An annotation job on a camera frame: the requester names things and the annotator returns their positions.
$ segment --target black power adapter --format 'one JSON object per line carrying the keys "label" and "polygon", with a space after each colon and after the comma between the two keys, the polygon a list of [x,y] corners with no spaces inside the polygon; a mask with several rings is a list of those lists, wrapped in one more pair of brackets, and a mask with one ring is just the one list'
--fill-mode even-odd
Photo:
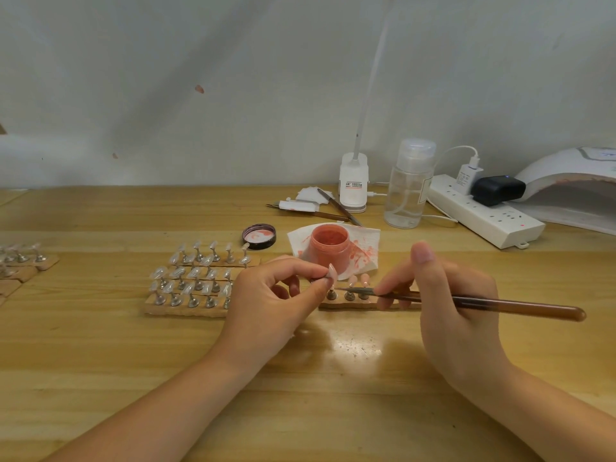
{"label": "black power adapter", "polygon": [[471,188],[471,196],[484,206],[496,206],[504,201],[521,198],[526,183],[506,175],[478,179]]}

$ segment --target white nail dryer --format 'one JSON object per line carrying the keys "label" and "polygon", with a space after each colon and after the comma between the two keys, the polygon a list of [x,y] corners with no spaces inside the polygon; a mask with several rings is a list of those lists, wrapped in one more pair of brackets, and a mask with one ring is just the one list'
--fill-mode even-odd
{"label": "white nail dryer", "polygon": [[546,156],[516,175],[524,195],[509,204],[543,222],[616,235],[616,149],[578,147]]}

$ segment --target jar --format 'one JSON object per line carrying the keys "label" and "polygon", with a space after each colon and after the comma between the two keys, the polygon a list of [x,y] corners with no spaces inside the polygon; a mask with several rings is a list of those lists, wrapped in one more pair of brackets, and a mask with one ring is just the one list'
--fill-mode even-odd
{"label": "jar", "polygon": [[319,225],[312,230],[307,259],[325,267],[333,264],[334,269],[342,273],[349,267],[351,247],[349,232],[343,225]]}

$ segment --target power outlet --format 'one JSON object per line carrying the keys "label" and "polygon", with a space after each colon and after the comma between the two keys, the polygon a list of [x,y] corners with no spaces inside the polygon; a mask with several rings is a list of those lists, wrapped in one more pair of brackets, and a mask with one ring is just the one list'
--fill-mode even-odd
{"label": "power outlet", "polygon": [[449,175],[433,177],[428,199],[497,248],[528,248],[528,242],[542,234],[543,222],[508,204],[491,208],[479,204],[472,196],[456,191],[455,182]]}

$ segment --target forearm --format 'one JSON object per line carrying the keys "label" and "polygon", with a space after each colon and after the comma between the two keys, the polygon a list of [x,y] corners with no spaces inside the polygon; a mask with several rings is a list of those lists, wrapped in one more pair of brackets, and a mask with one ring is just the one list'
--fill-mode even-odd
{"label": "forearm", "polygon": [[208,354],[47,460],[179,461],[255,373]]}
{"label": "forearm", "polygon": [[616,460],[616,418],[513,367],[497,392],[470,401],[510,429],[544,460]]}

